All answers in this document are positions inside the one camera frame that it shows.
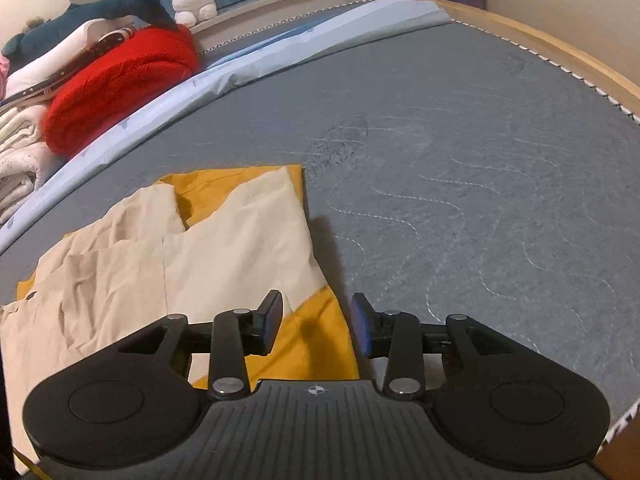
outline shark plush toy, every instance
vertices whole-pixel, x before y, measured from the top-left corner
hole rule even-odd
[[[175,24],[159,0],[101,0],[92,4],[71,4],[65,13],[43,23],[27,33],[12,37],[2,49],[9,60],[9,73],[21,69],[31,61],[54,48],[76,28],[89,20],[104,18],[115,20],[124,16],[137,16],[157,27],[175,30]]]

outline pink plush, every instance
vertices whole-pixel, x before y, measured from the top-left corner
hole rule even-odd
[[[6,75],[9,72],[9,60],[0,54],[0,101],[4,99],[6,91]]]

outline red pillow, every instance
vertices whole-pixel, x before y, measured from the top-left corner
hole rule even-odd
[[[147,27],[73,76],[42,119],[51,151],[75,156],[112,126],[200,70],[188,28]]]

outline yellow fabric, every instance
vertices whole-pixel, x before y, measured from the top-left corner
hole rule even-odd
[[[161,182],[174,186],[180,217],[189,228],[208,218],[241,184],[276,167],[201,170],[169,174]],[[300,201],[303,199],[301,166],[287,166]],[[17,299],[31,290],[34,276],[19,282]],[[252,387],[258,379],[349,380],[359,378],[351,337],[340,305],[329,286],[306,300],[282,321],[271,354],[248,356],[247,369]],[[207,378],[194,386],[207,387]]]

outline gray mattress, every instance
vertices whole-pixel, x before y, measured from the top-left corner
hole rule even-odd
[[[640,395],[639,134],[464,25],[366,44],[236,90],[98,174],[0,256],[0,303],[64,233],[164,174],[302,162],[342,302],[465,312],[594,381],[616,417]]]

